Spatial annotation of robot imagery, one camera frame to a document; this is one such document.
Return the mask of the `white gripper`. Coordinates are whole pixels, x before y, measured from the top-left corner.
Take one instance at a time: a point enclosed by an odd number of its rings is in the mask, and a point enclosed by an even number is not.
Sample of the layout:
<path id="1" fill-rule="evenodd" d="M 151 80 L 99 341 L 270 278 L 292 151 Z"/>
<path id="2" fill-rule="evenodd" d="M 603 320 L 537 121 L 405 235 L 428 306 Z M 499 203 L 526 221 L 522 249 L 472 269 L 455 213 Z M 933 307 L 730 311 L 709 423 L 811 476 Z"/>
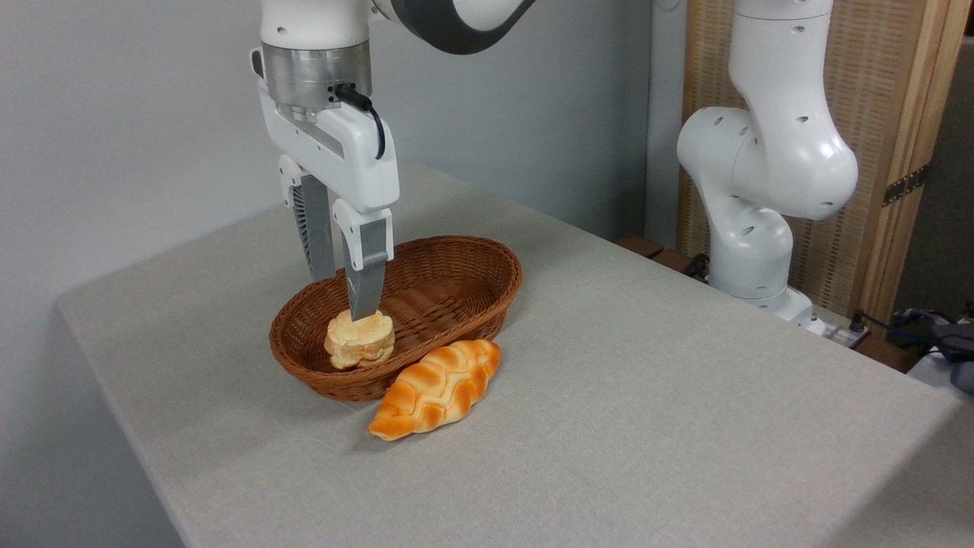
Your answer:
<path id="1" fill-rule="evenodd" d="M 362 107 L 372 92 L 369 49 L 254 49 L 251 63 L 270 139 L 285 153 L 279 181 L 312 279 L 336 274 L 327 186 L 341 198 L 332 216 L 352 319 L 371 316 L 394 258 L 385 208 L 399 200 L 399 163 L 389 126 Z"/>

